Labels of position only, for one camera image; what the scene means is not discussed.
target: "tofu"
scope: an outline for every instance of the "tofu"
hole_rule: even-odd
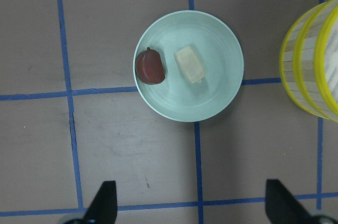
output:
[[[201,83],[205,77],[203,65],[192,47],[186,46],[175,52],[175,61],[189,83]]]

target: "dark red toy fruit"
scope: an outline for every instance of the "dark red toy fruit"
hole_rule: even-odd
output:
[[[161,56],[149,47],[137,56],[135,69],[139,79],[146,84],[159,84],[165,79]]]

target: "bowl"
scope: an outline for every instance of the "bowl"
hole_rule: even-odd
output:
[[[200,83],[189,83],[175,61],[175,52],[186,46],[203,65]],[[135,60],[147,47],[161,55],[165,80],[160,84],[145,84],[135,72]],[[190,10],[154,22],[139,39],[133,61],[136,87],[145,102],[162,116],[181,122],[205,120],[224,110],[239,90],[243,70],[242,49],[230,28],[210,14]]]

